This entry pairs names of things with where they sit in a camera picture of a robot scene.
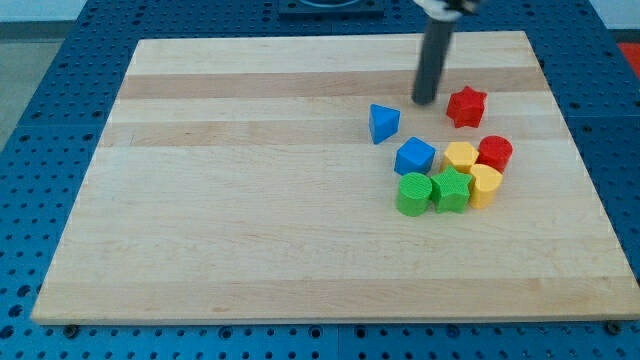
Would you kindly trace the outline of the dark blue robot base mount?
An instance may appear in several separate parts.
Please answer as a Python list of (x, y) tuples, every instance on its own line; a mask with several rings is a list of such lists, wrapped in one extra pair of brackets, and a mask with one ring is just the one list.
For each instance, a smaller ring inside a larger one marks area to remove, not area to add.
[(383, 15), (384, 0), (277, 0), (280, 17)]

